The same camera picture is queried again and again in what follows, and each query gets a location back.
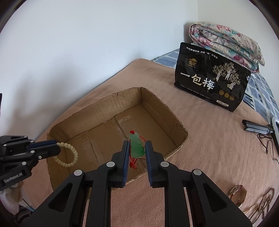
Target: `red string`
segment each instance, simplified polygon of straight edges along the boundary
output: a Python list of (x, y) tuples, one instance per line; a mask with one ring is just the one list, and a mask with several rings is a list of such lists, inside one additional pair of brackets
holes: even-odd
[(137, 162), (138, 159), (145, 160), (143, 158), (138, 158), (138, 159), (132, 158), (132, 156), (131, 156), (131, 146), (130, 146), (130, 149), (129, 149), (129, 155), (130, 155), (130, 160), (131, 160), (130, 161), (130, 167), (133, 168), (133, 169), (137, 169), (136, 162)]

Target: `watch face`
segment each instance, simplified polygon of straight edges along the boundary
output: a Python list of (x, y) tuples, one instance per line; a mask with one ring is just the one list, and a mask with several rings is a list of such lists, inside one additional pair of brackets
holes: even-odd
[(234, 186), (231, 190), (229, 190), (228, 195), (232, 195), (240, 188), (239, 185)]

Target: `green jade pendant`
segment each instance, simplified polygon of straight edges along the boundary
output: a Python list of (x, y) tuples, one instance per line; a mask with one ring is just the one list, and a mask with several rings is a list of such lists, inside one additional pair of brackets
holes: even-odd
[(129, 138), (131, 140), (131, 156), (133, 158), (141, 158), (144, 154), (144, 147), (141, 144), (140, 136), (137, 132), (130, 131)]

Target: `black snack bag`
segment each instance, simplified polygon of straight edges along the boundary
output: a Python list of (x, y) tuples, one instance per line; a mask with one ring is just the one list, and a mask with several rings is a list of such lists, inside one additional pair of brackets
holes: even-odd
[(244, 97), (250, 75), (228, 58), (182, 42), (174, 85), (233, 112)]

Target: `tree illustration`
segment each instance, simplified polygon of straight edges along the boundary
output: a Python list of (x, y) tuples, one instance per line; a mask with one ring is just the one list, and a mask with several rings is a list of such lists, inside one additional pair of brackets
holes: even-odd
[(235, 70), (232, 73), (230, 73), (229, 81), (231, 81), (232, 83), (228, 84), (227, 86), (231, 90), (234, 88), (236, 84), (240, 84), (239, 75), (235, 72)]
[(224, 66), (222, 66), (222, 65), (218, 65), (218, 66), (214, 65), (213, 72), (217, 74), (216, 81), (219, 80), (221, 75), (224, 76), (224, 71), (225, 71)]
[(235, 73), (235, 68), (234, 68), (234, 64), (231, 62), (231, 63), (225, 63), (224, 64), (224, 68), (225, 68), (225, 71), (227, 71), (227, 75), (225, 77), (225, 80), (228, 80), (230, 75)]

